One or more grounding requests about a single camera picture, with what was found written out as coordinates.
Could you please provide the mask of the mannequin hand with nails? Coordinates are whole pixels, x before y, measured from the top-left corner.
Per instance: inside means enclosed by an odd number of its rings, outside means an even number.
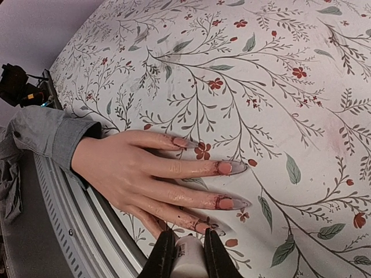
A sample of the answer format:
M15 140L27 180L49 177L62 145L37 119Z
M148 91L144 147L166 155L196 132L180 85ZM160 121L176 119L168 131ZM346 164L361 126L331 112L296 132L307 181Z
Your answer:
M84 137L71 159L71 168L116 209L138 218L153 237L164 222L205 233L209 224L187 209L240 210L250 205L241 197L198 191L176 180L234 175L247 167L222 160L178 160L154 154L178 151L195 144L180 137L149 131L124 131L102 139Z

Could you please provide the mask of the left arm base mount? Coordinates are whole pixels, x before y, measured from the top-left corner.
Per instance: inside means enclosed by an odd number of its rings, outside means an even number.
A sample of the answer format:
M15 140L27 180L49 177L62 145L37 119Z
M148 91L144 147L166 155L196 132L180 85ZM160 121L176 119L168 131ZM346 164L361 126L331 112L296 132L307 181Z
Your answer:
M47 107L54 101L49 90L49 78L27 74L18 65L3 64L2 70L1 99L9 105Z

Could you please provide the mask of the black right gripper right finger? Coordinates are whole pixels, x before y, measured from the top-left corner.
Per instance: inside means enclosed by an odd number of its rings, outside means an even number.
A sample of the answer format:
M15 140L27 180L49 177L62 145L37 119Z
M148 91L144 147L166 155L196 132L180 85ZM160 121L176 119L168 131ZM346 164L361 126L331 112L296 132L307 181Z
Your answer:
M213 229L207 228L203 249L210 278L243 278Z

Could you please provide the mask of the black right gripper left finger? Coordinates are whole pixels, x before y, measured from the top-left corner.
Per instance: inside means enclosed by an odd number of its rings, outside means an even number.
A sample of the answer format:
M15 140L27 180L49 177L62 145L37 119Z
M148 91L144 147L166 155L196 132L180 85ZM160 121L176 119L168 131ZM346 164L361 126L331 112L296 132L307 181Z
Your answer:
M137 278L170 278L174 249L174 232L163 231Z

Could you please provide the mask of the grey sleeved forearm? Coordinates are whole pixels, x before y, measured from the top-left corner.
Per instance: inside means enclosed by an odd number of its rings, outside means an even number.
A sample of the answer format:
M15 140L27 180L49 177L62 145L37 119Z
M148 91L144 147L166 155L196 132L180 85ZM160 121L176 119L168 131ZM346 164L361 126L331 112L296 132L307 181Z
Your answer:
M1 128L1 201L7 224L23 211L19 160L24 151L50 158L76 179L82 189L88 187L71 167L72 156L83 137L100 138L101 123L34 105L22 108Z

